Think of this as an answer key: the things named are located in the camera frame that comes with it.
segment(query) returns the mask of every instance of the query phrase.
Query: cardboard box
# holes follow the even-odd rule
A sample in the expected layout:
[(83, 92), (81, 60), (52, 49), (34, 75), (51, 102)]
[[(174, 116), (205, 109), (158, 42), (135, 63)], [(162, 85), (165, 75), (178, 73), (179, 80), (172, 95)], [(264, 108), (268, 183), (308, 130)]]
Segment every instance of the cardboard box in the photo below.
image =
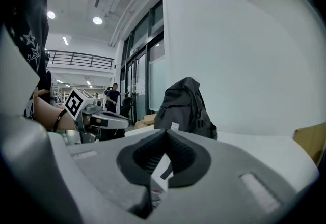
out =
[(134, 124), (134, 129), (140, 129), (140, 128), (143, 128), (143, 127), (147, 127), (148, 125), (145, 124), (145, 120), (140, 120), (140, 121), (137, 121), (135, 124)]
[(324, 152), (326, 140), (326, 123), (297, 129), (293, 139), (309, 154), (318, 165)]
[(144, 121), (146, 125), (151, 125), (154, 123), (156, 115), (147, 115), (144, 116)]

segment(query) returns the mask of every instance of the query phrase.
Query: black bracelet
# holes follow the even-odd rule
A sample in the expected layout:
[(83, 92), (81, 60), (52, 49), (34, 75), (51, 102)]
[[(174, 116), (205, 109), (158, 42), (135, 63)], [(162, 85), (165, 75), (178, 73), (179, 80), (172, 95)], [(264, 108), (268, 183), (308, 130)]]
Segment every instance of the black bracelet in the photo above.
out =
[(56, 120), (56, 122), (55, 122), (55, 125), (54, 125), (54, 127), (53, 127), (53, 132), (56, 132), (57, 131), (57, 128), (58, 128), (58, 125), (59, 125), (59, 121), (60, 121), (60, 119), (62, 118), (62, 116), (65, 114), (67, 112), (67, 110), (63, 110), (59, 115), (58, 115), (58, 118), (57, 118), (57, 120)]

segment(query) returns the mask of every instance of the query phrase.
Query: person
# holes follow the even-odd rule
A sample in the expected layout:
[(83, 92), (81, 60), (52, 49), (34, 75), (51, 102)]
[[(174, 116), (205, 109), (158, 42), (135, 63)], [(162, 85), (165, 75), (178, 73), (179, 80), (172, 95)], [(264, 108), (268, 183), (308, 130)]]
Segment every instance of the person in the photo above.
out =
[(45, 55), (45, 85), (41, 90), (38, 91), (38, 96), (43, 99), (45, 102), (48, 104), (55, 106), (55, 97), (54, 97), (54, 92), (53, 92), (53, 87), (52, 87), (52, 75), (50, 70), (47, 68), (47, 65), (49, 63), (49, 56), (46, 54)]
[(117, 91), (117, 88), (118, 88), (118, 84), (114, 83), (112, 86), (112, 89), (107, 92), (107, 101), (108, 101), (107, 110), (110, 112), (113, 112), (113, 113), (117, 112), (116, 106), (117, 106), (117, 102), (118, 102), (118, 96), (120, 96), (120, 95), (124, 96), (124, 95), (129, 94), (129, 92), (120, 94), (120, 92)]
[[(1, 8), (4, 25), (14, 44), (40, 77), (39, 85), (46, 85), (44, 50), (49, 30), (47, 0), (6, 0)], [(23, 116), (36, 120), (46, 129), (52, 130), (62, 110), (49, 105), (38, 96), (47, 94), (48, 90), (43, 88), (40, 92), (34, 91)], [(76, 129), (74, 120), (68, 113), (60, 117), (58, 129)]]

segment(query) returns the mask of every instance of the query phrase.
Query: glass door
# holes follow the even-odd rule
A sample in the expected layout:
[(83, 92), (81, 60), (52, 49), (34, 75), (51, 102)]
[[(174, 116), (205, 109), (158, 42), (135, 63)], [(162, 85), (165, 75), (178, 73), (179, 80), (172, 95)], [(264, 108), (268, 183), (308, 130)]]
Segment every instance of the glass door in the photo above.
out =
[(135, 118), (137, 121), (144, 119), (146, 114), (145, 110), (145, 64), (146, 54), (143, 52), (142, 55), (135, 59)]
[[(123, 90), (123, 89), (121, 89), (122, 91), (124, 91), (124, 92), (129, 92), (130, 93), (130, 97), (132, 97), (132, 98), (134, 98), (134, 96), (133, 96), (133, 91), (132, 91), (132, 86), (133, 86), (133, 71), (134, 71), (134, 62), (133, 61), (131, 61), (128, 65), (127, 65), (127, 78), (126, 78), (126, 80), (127, 80), (127, 84), (126, 84), (126, 86), (125, 86), (125, 90)], [(131, 109), (130, 111), (129, 111), (129, 118), (131, 119), (131, 121), (132, 121), (132, 123), (134, 124), (134, 118), (133, 118), (133, 109)]]
[(144, 119), (146, 114), (146, 91), (145, 91), (145, 71), (146, 71), (146, 52), (141, 51), (135, 58), (127, 64), (127, 85), (126, 91), (130, 91), (134, 106), (129, 112), (132, 123)]

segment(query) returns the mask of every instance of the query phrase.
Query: metal railing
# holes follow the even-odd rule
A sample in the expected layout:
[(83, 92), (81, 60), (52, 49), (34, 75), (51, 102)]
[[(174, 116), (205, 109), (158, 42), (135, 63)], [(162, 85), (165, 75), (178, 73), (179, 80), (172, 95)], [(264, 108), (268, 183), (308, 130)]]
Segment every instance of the metal railing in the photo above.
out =
[(89, 55), (76, 52), (47, 50), (50, 64), (63, 64), (94, 67), (102, 69), (112, 69), (114, 59), (100, 57), (98, 55)]

